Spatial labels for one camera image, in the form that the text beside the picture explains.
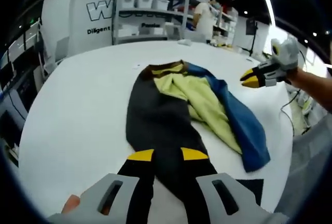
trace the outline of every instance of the shelving unit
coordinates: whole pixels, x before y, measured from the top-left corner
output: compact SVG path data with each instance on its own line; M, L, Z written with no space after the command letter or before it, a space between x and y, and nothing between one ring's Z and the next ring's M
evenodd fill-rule
M139 9L139 8L132 8L132 9L121 9L120 0L113 0L113 17L112 17L112 43L113 45L123 43L123 42L130 42L130 41L139 41L147 40L147 39L163 39L167 38L164 35L137 35L137 36L128 36L128 37L118 37L119 31L119 17L122 13L134 13L137 16L139 14L143 15L155 15L155 16L165 16L169 20L174 18L181 22L181 34L184 35L184 31L186 29L186 25L189 20L193 19L192 15L188 15L189 6L196 7L200 0L169 0L169 8L168 10L157 10L157 9ZM174 6L174 2L181 2L181 5L184 5L184 12L173 11L172 8ZM222 31L222 34L228 36L228 30L222 27L220 24L222 22L230 22L233 21L233 17L224 13L222 10L218 16L217 24L214 26L218 30Z

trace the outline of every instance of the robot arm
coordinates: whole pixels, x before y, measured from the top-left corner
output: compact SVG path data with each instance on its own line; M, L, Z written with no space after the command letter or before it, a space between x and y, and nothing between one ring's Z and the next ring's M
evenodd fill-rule
M294 38L289 38L282 44L273 39L272 58L249 69L241 77L242 85L249 88L275 86L277 82L285 81L287 72L297 68L299 48Z

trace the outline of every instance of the black cable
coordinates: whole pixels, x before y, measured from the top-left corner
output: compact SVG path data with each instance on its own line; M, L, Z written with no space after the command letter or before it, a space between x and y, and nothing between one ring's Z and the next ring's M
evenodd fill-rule
M304 60L304 62L305 62L306 71L307 71L306 58L305 58L305 56L303 55L303 53L302 53L301 50L300 50L300 53L301 53L301 55L302 55L302 57L303 57L303 60ZM295 96L294 96L294 97L293 97L293 98L292 98L287 104L283 105L283 106L280 108L280 111L282 111L284 114L286 114L287 118L290 120L290 122L291 122L291 124L292 124L293 137L294 137L294 135L295 135L294 124L293 124L293 121L292 121L292 119L290 118L290 116L284 111L284 108L285 108L286 106L288 106L290 103L292 103L292 102L296 99L296 97L300 94L300 91L301 91L301 89L299 89L299 90L296 92Z
M18 112L18 114L19 114L19 115L22 117L22 119L24 119L24 121L25 121L25 118L23 117L23 115L22 115L22 114L20 113L20 111L18 111L18 109L15 107L15 105L14 105L12 99L11 99L10 92L8 92L8 94L9 94L9 98L10 98L10 101L11 101L12 106L15 108L15 110Z

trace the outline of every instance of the white table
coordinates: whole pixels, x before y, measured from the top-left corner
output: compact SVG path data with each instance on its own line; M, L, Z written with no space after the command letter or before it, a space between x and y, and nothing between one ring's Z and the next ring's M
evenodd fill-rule
M44 216L60 212L71 194L80 195L107 173L117 173L133 153L125 134L133 84L148 64L183 59L227 81L229 90L264 126L271 161L246 173L238 154L199 124L216 170L236 179L263 178L261 206L274 211L288 176L292 126L280 108L288 102L284 83L250 89L239 79L257 64L249 57L194 43L147 41L89 51L68 58L46 81L27 117L20 144L23 188ZM289 107L285 111L291 116ZM186 223L180 200L155 180L149 223Z

